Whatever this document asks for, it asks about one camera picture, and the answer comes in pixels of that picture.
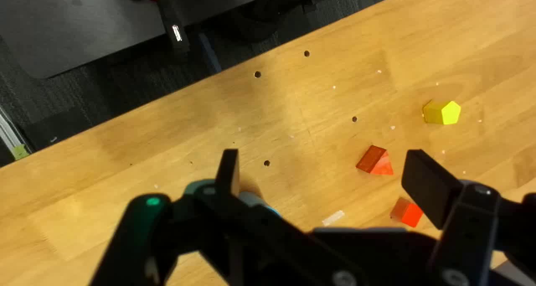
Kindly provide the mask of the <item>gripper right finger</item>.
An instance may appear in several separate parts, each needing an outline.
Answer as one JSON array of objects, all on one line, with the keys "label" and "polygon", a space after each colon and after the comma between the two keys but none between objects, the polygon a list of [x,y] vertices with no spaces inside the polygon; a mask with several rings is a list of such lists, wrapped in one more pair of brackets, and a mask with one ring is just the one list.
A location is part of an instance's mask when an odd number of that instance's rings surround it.
[{"label": "gripper right finger", "polygon": [[505,199],[456,178],[423,150],[408,150],[401,184],[442,232],[427,265],[440,286],[514,286],[491,271],[495,250],[536,283],[536,192],[521,202]]}]

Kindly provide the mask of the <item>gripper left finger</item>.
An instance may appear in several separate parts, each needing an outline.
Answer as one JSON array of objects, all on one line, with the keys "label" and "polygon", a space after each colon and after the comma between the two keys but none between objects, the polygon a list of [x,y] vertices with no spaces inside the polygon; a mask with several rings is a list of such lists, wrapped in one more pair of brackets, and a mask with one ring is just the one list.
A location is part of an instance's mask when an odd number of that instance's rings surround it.
[{"label": "gripper left finger", "polygon": [[172,201],[133,198],[90,286],[166,286],[178,258],[199,252],[230,286],[361,286],[340,253],[263,205],[239,199],[239,151],[224,150],[216,179]]}]

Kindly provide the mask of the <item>orange cube block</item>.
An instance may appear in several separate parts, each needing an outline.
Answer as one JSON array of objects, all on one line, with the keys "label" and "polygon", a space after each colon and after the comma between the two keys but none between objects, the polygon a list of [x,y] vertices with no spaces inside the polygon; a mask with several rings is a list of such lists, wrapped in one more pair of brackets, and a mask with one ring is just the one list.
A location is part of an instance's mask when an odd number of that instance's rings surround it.
[{"label": "orange cube block", "polygon": [[423,210],[406,198],[398,198],[390,212],[390,218],[409,227],[417,227],[423,217]]}]

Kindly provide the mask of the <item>orange triangular prism block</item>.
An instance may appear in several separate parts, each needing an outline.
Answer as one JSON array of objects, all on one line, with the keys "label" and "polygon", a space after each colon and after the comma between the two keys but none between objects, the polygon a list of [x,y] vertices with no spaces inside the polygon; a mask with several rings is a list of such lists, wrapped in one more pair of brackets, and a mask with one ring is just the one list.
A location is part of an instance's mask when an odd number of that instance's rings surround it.
[{"label": "orange triangular prism block", "polygon": [[357,162],[356,168],[370,175],[394,175],[387,149],[375,145],[368,147]]}]

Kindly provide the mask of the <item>yellow pentagon block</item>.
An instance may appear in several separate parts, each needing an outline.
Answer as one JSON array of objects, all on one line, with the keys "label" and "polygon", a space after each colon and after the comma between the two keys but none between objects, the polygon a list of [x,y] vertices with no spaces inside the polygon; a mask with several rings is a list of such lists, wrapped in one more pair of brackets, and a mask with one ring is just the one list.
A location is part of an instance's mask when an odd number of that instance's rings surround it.
[{"label": "yellow pentagon block", "polygon": [[457,124],[460,114],[461,106],[453,100],[431,100],[423,107],[423,117],[428,124]]}]

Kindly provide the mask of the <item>small white tape scrap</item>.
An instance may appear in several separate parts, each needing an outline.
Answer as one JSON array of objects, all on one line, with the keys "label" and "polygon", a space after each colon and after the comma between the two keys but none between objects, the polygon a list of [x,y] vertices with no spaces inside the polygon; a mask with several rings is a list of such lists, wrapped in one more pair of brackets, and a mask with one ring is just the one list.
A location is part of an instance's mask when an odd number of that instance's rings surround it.
[{"label": "small white tape scrap", "polygon": [[337,222],[339,219],[343,218],[344,216],[345,216],[345,212],[343,212],[342,210],[338,210],[322,221],[323,226],[325,227],[330,226],[333,223]]}]

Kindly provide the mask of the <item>black and orange clamp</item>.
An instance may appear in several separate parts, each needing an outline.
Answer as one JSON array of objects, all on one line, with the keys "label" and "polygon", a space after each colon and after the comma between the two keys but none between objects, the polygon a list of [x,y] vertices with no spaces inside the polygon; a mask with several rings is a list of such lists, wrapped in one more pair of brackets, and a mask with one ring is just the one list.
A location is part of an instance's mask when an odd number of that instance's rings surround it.
[{"label": "black and orange clamp", "polygon": [[163,27],[171,41],[172,47],[177,52],[187,53],[190,49],[190,44],[174,0],[154,1],[157,3]]}]

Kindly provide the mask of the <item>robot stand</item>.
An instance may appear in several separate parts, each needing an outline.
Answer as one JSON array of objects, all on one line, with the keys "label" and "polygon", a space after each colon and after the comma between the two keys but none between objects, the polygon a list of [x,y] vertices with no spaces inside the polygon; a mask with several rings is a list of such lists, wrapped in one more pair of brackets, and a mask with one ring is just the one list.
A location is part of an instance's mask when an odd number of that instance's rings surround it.
[{"label": "robot stand", "polygon": [[[193,25],[253,0],[175,0]],[[48,78],[164,34],[151,0],[0,0],[0,38],[33,78]]]}]

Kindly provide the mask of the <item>aluminium frame rail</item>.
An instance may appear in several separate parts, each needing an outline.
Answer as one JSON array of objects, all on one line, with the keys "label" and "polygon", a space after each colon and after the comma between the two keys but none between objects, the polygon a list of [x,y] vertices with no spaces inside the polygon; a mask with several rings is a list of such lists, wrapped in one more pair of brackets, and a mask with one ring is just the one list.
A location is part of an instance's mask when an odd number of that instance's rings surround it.
[{"label": "aluminium frame rail", "polygon": [[8,149],[14,160],[21,160],[31,154],[29,141],[19,131],[8,113],[0,105],[0,142]]}]

